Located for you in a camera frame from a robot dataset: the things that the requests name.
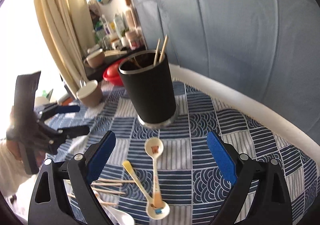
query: person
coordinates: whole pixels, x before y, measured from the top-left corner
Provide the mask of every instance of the person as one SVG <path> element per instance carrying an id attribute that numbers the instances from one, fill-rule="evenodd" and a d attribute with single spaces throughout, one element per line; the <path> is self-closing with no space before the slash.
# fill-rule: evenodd
<path id="1" fill-rule="evenodd" d="M 13 122 L 13 108 L 10 122 Z M 35 152 L 38 167 L 45 159 L 45 152 Z M 18 142 L 7 139 L 0 140 L 0 191 L 4 197 L 15 194 L 20 186 L 31 175 L 26 174 L 20 155 Z"/>

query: silver base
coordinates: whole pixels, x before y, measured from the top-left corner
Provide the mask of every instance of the silver base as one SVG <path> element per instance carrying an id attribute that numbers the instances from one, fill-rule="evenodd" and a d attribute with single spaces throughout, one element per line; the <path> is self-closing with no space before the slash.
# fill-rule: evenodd
<path id="1" fill-rule="evenodd" d="M 172 115 L 172 117 L 168 120 L 161 122 L 161 123 L 146 123 L 140 118 L 139 115 L 138 115 L 138 121 L 139 121 L 140 125 L 144 126 L 145 128 L 160 129 L 160 128 L 169 126 L 170 124 L 174 123 L 174 121 L 177 119 L 178 115 L 179 115 L 179 110 L 178 110 L 178 105 L 176 105 L 176 110 L 175 110 L 174 114 Z"/>

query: hand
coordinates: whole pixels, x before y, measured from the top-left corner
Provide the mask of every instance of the hand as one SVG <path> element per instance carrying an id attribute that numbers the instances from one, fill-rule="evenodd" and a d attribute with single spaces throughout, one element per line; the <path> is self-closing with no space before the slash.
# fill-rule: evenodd
<path id="1" fill-rule="evenodd" d="M 14 120 L 13 120 L 13 106 L 12 106 L 11 113 L 10 113 L 10 122 L 13 123 L 13 121 Z M 7 148 L 12 153 L 12 155 L 16 160 L 22 161 L 18 142 L 7 140 Z M 40 167 L 45 159 L 45 152 L 35 151 L 35 157 L 36 157 L 37 166 Z"/>

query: tablecloth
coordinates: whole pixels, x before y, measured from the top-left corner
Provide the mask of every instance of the tablecloth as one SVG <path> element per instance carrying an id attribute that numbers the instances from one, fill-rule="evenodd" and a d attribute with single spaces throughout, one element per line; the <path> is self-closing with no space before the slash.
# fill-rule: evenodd
<path id="1" fill-rule="evenodd" d="M 152 194 L 152 160 L 144 151 L 144 143 L 150 137 L 159 137 L 164 151 L 158 160 L 158 175 L 163 200 L 170 206 L 168 217 L 160 221 L 150 219 L 145 212 L 146 199 L 134 184 L 108 187 L 124 194 L 101 194 L 101 198 L 117 203 L 117 208 L 132 215 L 136 224 L 205 225 L 217 214 L 230 190 L 230 183 L 222 178 L 206 144 L 207 133 L 215 130 L 239 153 L 258 161 L 271 158 L 279 161 L 291 197 L 293 224 L 296 224 L 320 191 L 320 169 L 316 163 L 285 139 L 217 98 L 179 81 L 173 82 L 173 88 L 179 108 L 177 120 L 169 127 L 150 130 L 139 124 L 125 88 L 103 82 L 103 99 L 97 107 L 88 109 L 74 101 L 72 104 L 81 107 L 80 112 L 56 115 L 50 120 L 52 128 L 84 124 L 91 128 L 88 136 L 67 140 L 53 159 L 63 161 L 83 153 L 99 142 L 106 131 L 112 130 L 116 134 L 116 146 L 101 177 L 131 180 L 122 167 L 122 162 L 128 159 L 145 189 Z M 248 213 L 257 184 L 257 180 L 252 182 L 237 221 Z M 76 218 L 85 222 L 77 202 L 72 199 L 71 205 Z"/>

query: ceramic spoon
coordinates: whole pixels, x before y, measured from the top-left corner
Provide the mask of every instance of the ceramic spoon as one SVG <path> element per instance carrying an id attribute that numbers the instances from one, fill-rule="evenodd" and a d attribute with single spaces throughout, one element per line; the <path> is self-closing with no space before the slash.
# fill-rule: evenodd
<path id="1" fill-rule="evenodd" d="M 146 141 L 144 149 L 153 160 L 153 205 L 163 208 L 157 170 L 157 159 L 163 152 L 163 143 L 159 138 L 153 137 Z"/>
<path id="2" fill-rule="evenodd" d="M 95 196 L 97 197 L 98 201 L 99 202 L 103 202 L 100 198 L 100 194 L 93 190 Z M 134 219 L 132 218 L 132 216 L 128 213 L 125 213 L 121 210 L 118 210 L 116 208 L 113 208 L 111 206 L 104 206 L 104 205 L 101 205 L 103 208 L 106 208 L 110 213 L 111 215 L 114 216 L 114 218 L 116 219 L 116 221 L 119 223 L 119 225 L 135 225 L 135 222 L 134 222 Z"/>
<path id="3" fill-rule="evenodd" d="M 139 181 L 139 178 L 137 177 L 136 173 L 134 172 L 130 162 L 128 160 L 124 161 L 122 163 L 124 168 L 127 170 L 129 175 L 132 177 L 136 185 L 139 187 L 145 198 L 147 199 L 147 206 L 146 206 L 146 213 L 148 216 L 154 220 L 161 220 L 168 216 L 170 212 L 170 207 L 166 202 L 163 202 L 163 208 L 155 208 L 152 204 L 153 199 L 150 197 L 150 195 L 147 193 L 147 191 L 144 189 L 142 184 Z"/>

